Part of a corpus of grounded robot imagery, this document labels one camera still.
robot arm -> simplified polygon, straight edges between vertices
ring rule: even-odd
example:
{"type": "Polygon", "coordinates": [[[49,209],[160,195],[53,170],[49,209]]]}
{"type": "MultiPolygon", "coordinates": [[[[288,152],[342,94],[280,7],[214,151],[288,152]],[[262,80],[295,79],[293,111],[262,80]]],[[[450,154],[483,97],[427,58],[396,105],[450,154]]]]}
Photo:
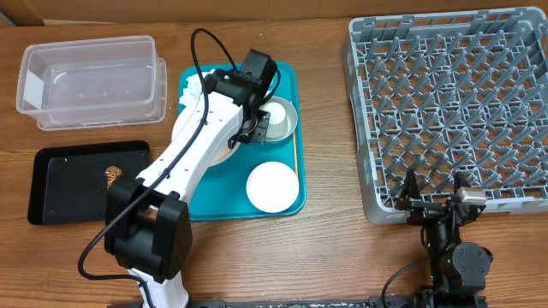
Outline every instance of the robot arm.
{"type": "MultiPolygon", "coordinates": [[[[276,71],[277,65],[269,56],[250,50],[240,70],[218,69],[207,75],[209,111],[205,125],[169,175],[145,193],[196,132],[204,112],[203,95],[186,125],[151,166],[135,180],[121,177],[110,186],[107,224],[137,198],[143,201],[106,233],[104,249],[116,257],[120,266],[146,282],[155,307],[188,305],[188,293],[181,280],[181,268],[192,245],[188,204],[221,147],[232,148],[236,141],[265,141],[269,114],[259,107],[276,71]],[[157,210],[155,218],[149,215],[151,209],[157,210]]],[[[140,291],[145,298],[142,286],[140,291]]],[[[149,307],[146,301],[143,306],[149,307]]]]}
{"type": "MultiPolygon", "coordinates": [[[[182,147],[187,144],[190,136],[198,126],[203,110],[204,100],[202,96],[195,110],[188,109],[193,114],[170,146],[151,166],[141,171],[137,176],[138,179],[144,180],[143,186],[150,186],[167,165],[173,161],[182,147]]],[[[173,192],[176,192],[179,195],[179,201],[188,204],[201,177],[206,172],[207,167],[211,165],[211,160],[215,157],[216,151],[222,146],[226,146],[230,142],[230,138],[238,132],[242,124],[242,117],[243,108],[233,104],[232,98],[215,92],[210,94],[207,125],[204,125],[200,137],[188,149],[181,162],[173,168],[172,175],[163,180],[155,188],[155,191],[163,195],[175,195],[173,192]]],[[[186,205],[183,205],[181,209],[185,209],[185,215],[188,214],[186,205]]],[[[131,268],[128,271],[133,275],[140,276],[147,282],[152,301],[156,307],[184,308],[188,304],[188,293],[182,285],[180,271],[173,278],[169,279],[169,275],[167,276],[168,279],[161,282],[141,269],[131,268]]],[[[145,293],[142,287],[140,291],[144,299],[145,293]]],[[[143,307],[149,307],[146,301],[143,307]]]]}
{"type": "MultiPolygon", "coordinates": [[[[180,195],[179,200],[187,204],[190,202],[194,189],[211,165],[215,153],[221,147],[226,146],[241,127],[243,108],[233,104],[232,101],[232,98],[216,92],[209,95],[209,114],[200,136],[173,168],[171,176],[163,180],[155,188],[155,191],[165,195],[176,192],[180,195]]],[[[177,134],[173,142],[152,165],[137,176],[138,179],[144,180],[143,186],[149,187],[188,143],[200,122],[203,111],[204,99],[202,96],[187,124],[177,134]]]]}
{"type": "MultiPolygon", "coordinates": [[[[414,170],[409,169],[396,209],[408,210],[408,225],[421,226],[426,234],[432,272],[432,286],[415,293],[409,308],[486,308],[477,293],[485,288],[485,276],[493,260],[491,252],[474,243],[462,242],[459,227],[475,222],[485,209],[487,197],[480,188],[470,187],[462,172],[454,174],[454,192],[443,204],[423,201],[414,170]]],[[[381,300],[384,299],[384,285],[381,300]]]]}

black tray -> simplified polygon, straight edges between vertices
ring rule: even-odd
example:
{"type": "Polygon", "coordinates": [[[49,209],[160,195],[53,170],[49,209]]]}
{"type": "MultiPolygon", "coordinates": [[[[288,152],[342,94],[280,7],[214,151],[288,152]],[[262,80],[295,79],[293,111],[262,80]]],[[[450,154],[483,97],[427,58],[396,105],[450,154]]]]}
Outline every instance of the black tray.
{"type": "Polygon", "coordinates": [[[103,220],[105,170],[117,166],[134,178],[150,163],[145,141],[42,149],[34,157],[27,219],[34,225],[103,220]]]}

plastic dish rack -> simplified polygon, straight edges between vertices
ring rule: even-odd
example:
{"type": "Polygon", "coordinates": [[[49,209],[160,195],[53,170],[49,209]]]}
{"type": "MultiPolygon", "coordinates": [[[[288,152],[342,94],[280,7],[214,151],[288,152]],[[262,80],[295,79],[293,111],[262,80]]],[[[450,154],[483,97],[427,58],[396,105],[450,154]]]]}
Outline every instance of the plastic dish rack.
{"type": "Polygon", "coordinates": [[[486,211],[548,210],[548,22],[536,8],[357,18],[342,47],[364,212],[393,208],[407,169],[425,201],[460,170],[486,211]]]}

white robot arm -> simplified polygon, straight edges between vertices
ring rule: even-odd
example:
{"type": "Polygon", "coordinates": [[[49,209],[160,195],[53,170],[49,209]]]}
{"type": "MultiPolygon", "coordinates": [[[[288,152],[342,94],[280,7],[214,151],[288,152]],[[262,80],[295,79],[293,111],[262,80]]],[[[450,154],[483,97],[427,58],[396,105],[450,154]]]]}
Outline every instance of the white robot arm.
{"type": "Polygon", "coordinates": [[[104,249],[140,283],[145,308],[187,308],[181,267],[192,245],[188,204],[218,151],[265,141],[269,114],[259,107],[276,71],[268,55],[250,50],[239,70],[207,75],[205,117],[202,95],[194,110],[183,111],[192,115],[151,166],[136,180],[120,177],[110,186],[104,249]],[[155,218],[150,209],[157,210],[155,218]]]}
{"type": "MultiPolygon", "coordinates": [[[[220,151],[222,147],[226,147],[231,137],[238,133],[238,129],[241,127],[243,108],[232,102],[232,98],[216,92],[209,95],[209,112],[206,125],[202,128],[199,137],[188,148],[181,161],[173,168],[170,173],[171,176],[156,186],[154,189],[156,192],[165,195],[177,192],[180,195],[179,200],[186,204],[190,202],[194,190],[208,166],[211,165],[211,160],[215,157],[216,152],[220,151]]],[[[173,161],[183,146],[188,143],[204,111],[203,96],[195,109],[186,108],[183,112],[185,111],[192,113],[187,124],[177,134],[177,137],[165,152],[137,176],[137,178],[145,180],[143,186],[150,186],[168,164],[173,161]]],[[[159,283],[154,280],[154,277],[139,269],[129,269],[128,271],[146,281],[152,302],[157,308],[184,308],[187,306],[188,293],[182,285],[181,272],[177,273],[173,279],[166,279],[159,283]]],[[[145,292],[142,287],[140,291],[144,299],[145,292]]],[[[143,307],[149,308],[146,300],[143,307]]]]}

wood grain surface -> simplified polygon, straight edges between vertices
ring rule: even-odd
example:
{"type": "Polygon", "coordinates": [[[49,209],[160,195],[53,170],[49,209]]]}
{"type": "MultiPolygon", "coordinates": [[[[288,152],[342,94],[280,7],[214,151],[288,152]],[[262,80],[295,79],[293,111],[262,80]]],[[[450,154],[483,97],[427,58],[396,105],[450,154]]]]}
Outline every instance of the wood grain surface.
{"type": "MultiPolygon", "coordinates": [[[[307,175],[307,202],[295,216],[193,223],[194,246],[183,269],[193,299],[228,301],[366,299],[386,280],[425,255],[419,229],[373,225],[363,215],[355,166],[355,134],[343,87],[339,50],[348,19],[15,27],[0,29],[0,306],[104,307],[139,300],[133,281],[87,281],[76,269],[101,222],[32,226],[27,205],[33,158],[44,147],[143,139],[154,156],[170,142],[179,75],[192,66],[190,33],[213,31],[236,61],[250,48],[290,64],[297,74],[307,175]],[[116,128],[44,132],[15,110],[17,80],[30,44],[151,35],[168,68],[164,122],[116,128]]],[[[200,62],[226,62],[207,37],[200,62]]],[[[495,261],[487,276],[492,307],[546,307],[548,214],[485,215],[462,238],[486,246],[495,261]]],[[[96,274],[123,273],[102,246],[87,259],[96,274]]],[[[389,293],[427,283],[426,266],[396,280],[389,293]]]]}

